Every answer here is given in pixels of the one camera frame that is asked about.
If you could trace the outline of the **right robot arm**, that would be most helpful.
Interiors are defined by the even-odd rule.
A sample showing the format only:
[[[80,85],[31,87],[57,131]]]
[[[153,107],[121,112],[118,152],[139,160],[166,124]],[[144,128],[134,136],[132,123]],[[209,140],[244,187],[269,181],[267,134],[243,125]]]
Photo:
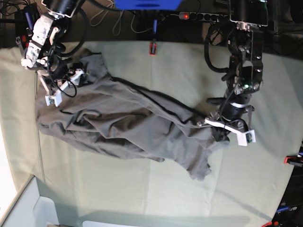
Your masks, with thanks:
[[[72,56],[83,46],[86,39],[82,36],[79,43],[70,52],[60,43],[60,39],[67,32],[69,21],[79,13],[88,27],[88,17],[81,8],[82,0],[43,0],[42,5],[47,11],[36,20],[32,35],[21,59],[21,65],[28,70],[35,70],[46,91],[46,100],[54,102],[62,97],[75,97],[67,94],[69,87],[76,88],[85,74],[83,66],[78,68],[68,65]]]

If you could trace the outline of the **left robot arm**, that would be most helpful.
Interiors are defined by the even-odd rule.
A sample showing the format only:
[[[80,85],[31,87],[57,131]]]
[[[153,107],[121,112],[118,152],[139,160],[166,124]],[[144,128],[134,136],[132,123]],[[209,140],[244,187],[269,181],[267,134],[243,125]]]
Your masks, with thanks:
[[[268,26],[266,0],[229,0],[228,18],[221,19],[211,27],[205,37],[204,57],[210,70],[222,73],[221,80],[227,89],[223,97],[208,98],[207,103],[218,107],[216,112],[205,118],[205,124],[214,130],[217,141],[232,132],[240,146],[256,141],[251,128],[254,110],[249,104],[252,94],[258,92],[263,83],[263,32]],[[229,67],[215,67],[210,60],[211,35],[220,28],[230,29],[227,47],[230,55]]]

